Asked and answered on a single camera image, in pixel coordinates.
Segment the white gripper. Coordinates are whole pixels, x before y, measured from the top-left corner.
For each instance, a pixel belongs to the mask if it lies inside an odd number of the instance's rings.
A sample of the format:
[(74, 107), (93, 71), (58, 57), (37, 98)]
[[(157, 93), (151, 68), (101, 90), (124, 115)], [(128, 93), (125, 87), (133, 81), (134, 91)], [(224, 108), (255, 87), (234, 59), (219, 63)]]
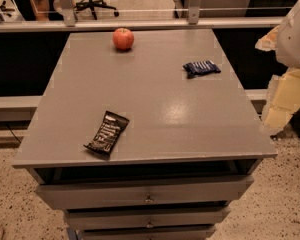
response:
[(300, 109), (300, 0), (279, 27), (274, 27), (256, 42), (255, 48), (266, 52), (276, 49), (277, 61), (293, 67), (282, 76), (273, 75), (268, 84), (261, 115), (262, 130), (276, 135)]

